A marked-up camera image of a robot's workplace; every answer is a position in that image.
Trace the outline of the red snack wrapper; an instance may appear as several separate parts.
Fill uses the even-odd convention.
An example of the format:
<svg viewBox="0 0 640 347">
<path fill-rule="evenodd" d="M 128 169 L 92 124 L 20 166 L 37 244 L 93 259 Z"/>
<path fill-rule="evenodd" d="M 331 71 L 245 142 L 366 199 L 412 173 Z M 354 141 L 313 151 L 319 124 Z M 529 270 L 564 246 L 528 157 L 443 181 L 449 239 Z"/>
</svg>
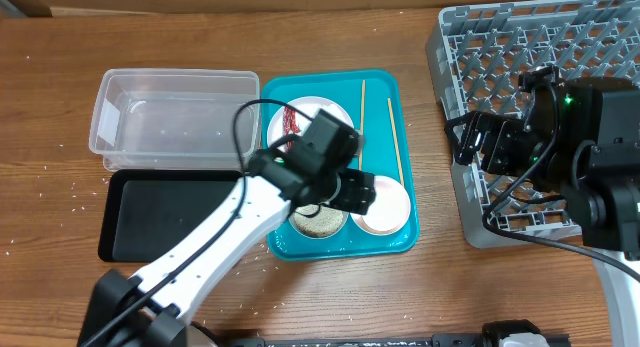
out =
<svg viewBox="0 0 640 347">
<path fill-rule="evenodd" d="M 297 123 L 297 112 L 294 109 L 286 107 L 283 111 L 283 133 L 285 135 L 298 135 L 301 132 Z"/>
</svg>

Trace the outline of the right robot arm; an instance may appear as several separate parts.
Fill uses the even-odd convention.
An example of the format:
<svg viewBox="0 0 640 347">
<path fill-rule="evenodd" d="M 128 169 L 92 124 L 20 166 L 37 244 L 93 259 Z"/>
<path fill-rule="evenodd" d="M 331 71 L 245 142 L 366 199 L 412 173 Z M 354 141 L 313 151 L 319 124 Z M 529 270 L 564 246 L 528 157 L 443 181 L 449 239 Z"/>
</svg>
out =
<svg viewBox="0 0 640 347">
<path fill-rule="evenodd" d="M 526 116 L 472 111 L 446 122 L 458 165 L 482 156 L 484 172 L 512 183 L 484 210 L 489 232 L 593 260 L 605 292 L 616 346 L 639 343 L 639 88 L 630 80 L 562 80 L 526 73 Z M 522 183 L 542 192 L 538 203 L 562 200 L 581 229 L 580 246 L 510 232 L 491 221 Z"/>
</svg>

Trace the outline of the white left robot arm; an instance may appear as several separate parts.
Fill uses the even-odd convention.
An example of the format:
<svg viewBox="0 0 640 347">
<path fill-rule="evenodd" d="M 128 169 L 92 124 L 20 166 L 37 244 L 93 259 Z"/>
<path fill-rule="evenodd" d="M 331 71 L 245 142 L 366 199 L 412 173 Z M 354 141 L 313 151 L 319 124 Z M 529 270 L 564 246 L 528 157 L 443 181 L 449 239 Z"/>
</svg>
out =
<svg viewBox="0 0 640 347">
<path fill-rule="evenodd" d="M 226 199 L 189 235 L 129 278 L 115 270 L 94 286 L 81 346 L 186 346 L 193 317 L 224 275 L 299 207 L 364 214 L 371 173 L 350 168 L 350 150 L 256 152 Z"/>
</svg>

